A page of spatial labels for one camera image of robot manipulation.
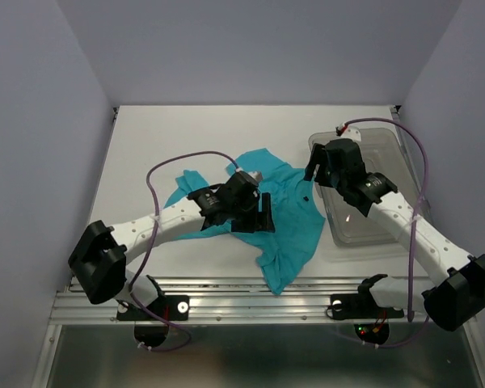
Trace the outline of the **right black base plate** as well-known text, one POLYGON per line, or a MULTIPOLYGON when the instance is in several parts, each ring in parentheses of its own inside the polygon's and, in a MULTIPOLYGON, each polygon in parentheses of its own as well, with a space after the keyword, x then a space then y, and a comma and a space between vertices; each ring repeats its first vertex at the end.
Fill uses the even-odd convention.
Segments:
POLYGON ((402 310, 396 310, 392 307, 379 307, 371 296, 360 293, 332 294, 325 314, 328 318, 337 321, 404 317, 402 310))

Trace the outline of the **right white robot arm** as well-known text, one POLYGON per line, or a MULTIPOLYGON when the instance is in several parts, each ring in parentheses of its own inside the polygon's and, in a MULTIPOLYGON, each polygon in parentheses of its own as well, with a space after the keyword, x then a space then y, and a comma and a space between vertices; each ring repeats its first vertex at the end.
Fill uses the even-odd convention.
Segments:
POLYGON ((386 274, 366 278, 355 293, 335 297, 333 319, 375 318, 382 310, 402 310, 426 314, 439 328, 455 331, 485 308, 485 255, 473 256, 416 216, 393 182, 366 170, 355 141, 314 144, 304 179, 335 189, 407 249, 408 259, 428 275, 423 281, 386 274))

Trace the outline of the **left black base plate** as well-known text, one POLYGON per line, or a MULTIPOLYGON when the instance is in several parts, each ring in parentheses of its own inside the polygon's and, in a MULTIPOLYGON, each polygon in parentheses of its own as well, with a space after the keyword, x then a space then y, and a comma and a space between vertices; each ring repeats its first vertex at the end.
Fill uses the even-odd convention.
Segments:
MULTIPOLYGON (((188 320, 189 308, 190 297, 183 294, 159 297, 146 307, 158 317, 176 322, 188 320)), ((117 307, 116 319, 121 322, 145 322, 153 320, 153 317, 136 304, 121 302, 117 307)))

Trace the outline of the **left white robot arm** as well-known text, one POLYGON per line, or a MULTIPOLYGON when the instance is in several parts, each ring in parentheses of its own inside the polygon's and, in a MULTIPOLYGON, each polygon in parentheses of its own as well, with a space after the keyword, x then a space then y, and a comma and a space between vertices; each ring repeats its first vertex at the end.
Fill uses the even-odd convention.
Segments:
POLYGON ((89 224, 68 260, 89 303, 115 300, 145 319, 186 320, 188 297, 166 296, 154 278, 128 265, 164 243, 225 223, 235 233, 274 232, 272 197, 259 181, 256 172, 236 171, 226 183, 195 190, 159 213, 113 226, 89 224))

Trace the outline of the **turquoise t shirt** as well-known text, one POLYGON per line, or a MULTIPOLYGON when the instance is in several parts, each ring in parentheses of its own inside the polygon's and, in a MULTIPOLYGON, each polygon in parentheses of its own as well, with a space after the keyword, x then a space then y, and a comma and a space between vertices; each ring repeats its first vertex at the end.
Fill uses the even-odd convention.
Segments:
POLYGON ((304 170, 292 167, 267 149, 251 150, 236 158, 243 170, 259 171, 259 190, 271 194, 273 233, 234 233, 233 236, 261 250, 255 261, 275 295, 292 283, 316 252, 325 217, 318 211, 313 183, 304 170))

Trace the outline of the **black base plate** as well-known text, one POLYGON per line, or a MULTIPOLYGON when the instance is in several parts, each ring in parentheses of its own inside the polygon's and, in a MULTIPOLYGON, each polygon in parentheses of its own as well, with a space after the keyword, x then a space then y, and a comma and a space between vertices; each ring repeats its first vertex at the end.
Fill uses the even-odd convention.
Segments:
MULTIPOLYGON (((158 317, 176 322, 188 320, 189 308, 190 297, 183 294, 159 297, 146 307, 158 317)), ((153 317, 136 304, 121 302, 117 307, 116 319, 121 322, 145 322, 153 320, 153 317)))
POLYGON ((337 321, 404 317, 402 310, 396 310, 392 307, 379 307, 371 296, 360 293, 332 294, 325 314, 328 318, 337 321))

